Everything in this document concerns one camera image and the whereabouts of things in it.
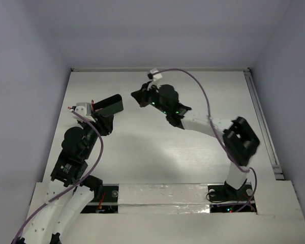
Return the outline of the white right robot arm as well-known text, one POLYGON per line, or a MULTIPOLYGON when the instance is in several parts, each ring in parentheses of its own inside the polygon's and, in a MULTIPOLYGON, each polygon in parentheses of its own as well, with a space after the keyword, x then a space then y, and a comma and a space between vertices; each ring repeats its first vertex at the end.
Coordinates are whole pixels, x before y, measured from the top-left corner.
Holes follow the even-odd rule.
POLYGON ((248 165, 256 153, 260 140, 243 117, 234 120, 212 118, 195 112, 179 101, 178 92, 172 85, 142 85, 131 93, 140 107, 151 105, 166 115, 166 120, 174 127, 191 130, 216 138, 231 161, 229 173, 224 183, 224 194, 236 199, 242 194, 247 181, 248 165))

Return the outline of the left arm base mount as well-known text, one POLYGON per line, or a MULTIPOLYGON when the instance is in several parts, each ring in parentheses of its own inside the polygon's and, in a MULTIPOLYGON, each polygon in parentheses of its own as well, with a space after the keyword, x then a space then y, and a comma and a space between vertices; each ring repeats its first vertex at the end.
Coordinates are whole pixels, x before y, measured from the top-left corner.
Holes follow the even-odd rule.
POLYGON ((119 185, 103 185, 99 197, 88 203, 82 214, 116 214, 118 213, 119 185))

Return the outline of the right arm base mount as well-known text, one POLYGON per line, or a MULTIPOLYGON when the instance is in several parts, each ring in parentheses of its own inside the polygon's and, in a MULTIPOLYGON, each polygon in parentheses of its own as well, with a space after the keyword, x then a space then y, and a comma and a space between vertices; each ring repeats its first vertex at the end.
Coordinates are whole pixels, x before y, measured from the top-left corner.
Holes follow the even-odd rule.
POLYGON ((257 212, 254 189, 245 183, 236 190, 227 184, 209 185, 206 200, 209 201, 210 213, 257 212))

